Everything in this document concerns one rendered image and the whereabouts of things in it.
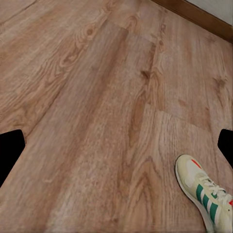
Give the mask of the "gym shoe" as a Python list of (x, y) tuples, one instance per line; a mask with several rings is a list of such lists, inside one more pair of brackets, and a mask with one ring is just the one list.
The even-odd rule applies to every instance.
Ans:
[(233, 233), (233, 196), (216, 185), (190, 155), (180, 155), (174, 167), (179, 187), (202, 215), (206, 233)]

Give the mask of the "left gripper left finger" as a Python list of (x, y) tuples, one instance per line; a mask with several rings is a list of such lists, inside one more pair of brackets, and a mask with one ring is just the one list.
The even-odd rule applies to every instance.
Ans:
[(21, 129), (0, 134), (0, 187), (25, 148)]

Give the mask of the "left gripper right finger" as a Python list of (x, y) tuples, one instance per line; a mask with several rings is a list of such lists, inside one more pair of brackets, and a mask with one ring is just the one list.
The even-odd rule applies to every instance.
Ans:
[(233, 168), (233, 131), (222, 129), (217, 146)]

